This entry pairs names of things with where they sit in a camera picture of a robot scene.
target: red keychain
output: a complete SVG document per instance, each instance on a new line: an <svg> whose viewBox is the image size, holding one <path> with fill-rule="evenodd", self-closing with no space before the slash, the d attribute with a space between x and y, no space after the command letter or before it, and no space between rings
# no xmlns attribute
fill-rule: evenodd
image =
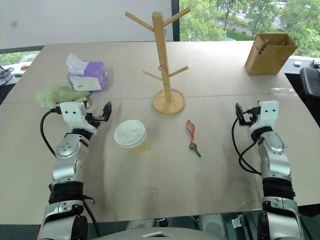
<svg viewBox="0 0 320 240"><path fill-rule="evenodd" d="M199 158L201 158L201 154L198 152L197 149L197 145L194 143L194 138L195 138L195 132L196 132L196 126L192 123L191 120L188 120L186 122L186 129L190 132L191 134L191 142L189 145L189 148L193 151L195 151L195 153L199 156Z"/></svg>

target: black chair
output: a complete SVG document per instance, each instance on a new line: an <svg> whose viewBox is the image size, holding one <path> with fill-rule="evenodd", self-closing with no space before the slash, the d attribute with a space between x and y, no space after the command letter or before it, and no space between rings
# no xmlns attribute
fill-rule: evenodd
<svg viewBox="0 0 320 240"><path fill-rule="evenodd" d="M299 96L303 102L309 99L320 101L320 72L311 67L303 67L300 70L303 89Z"/></svg>

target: window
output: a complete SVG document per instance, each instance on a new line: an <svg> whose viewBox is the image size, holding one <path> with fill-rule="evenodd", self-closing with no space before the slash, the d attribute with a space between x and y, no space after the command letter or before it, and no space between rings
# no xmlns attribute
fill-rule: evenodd
<svg viewBox="0 0 320 240"><path fill-rule="evenodd" d="M294 55L320 58L320 0L179 0L180 41L249 41L289 33Z"/></svg>
<svg viewBox="0 0 320 240"><path fill-rule="evenodd" d="M0 66L26 64L30 65L40 51L25 51L0 54Z"/></svg>

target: tissue box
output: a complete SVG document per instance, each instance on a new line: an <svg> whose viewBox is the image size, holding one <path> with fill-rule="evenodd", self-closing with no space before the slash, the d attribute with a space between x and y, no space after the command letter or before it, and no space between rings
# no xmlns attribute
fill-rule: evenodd
<svg viewBox="0 0 320 240"><path fill-rule="evenodd" d="M102 90L107 78L107 71L102 61L89 61L83 74L68 74L69 82L75 91Z"/></svg>

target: red lanyard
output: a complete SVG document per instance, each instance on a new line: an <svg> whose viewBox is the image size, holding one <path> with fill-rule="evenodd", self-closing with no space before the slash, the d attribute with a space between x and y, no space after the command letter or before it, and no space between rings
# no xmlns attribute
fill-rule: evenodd
<svg viewBox="0 0 320 240"><path fill-rule="evenodd" d="M195 138L195 131L196 131L196 126L192 123L191 120L188 120L186 122L186 129L191 133L191 142L190 146L192 146L194 143L194 138Z"/></svg>

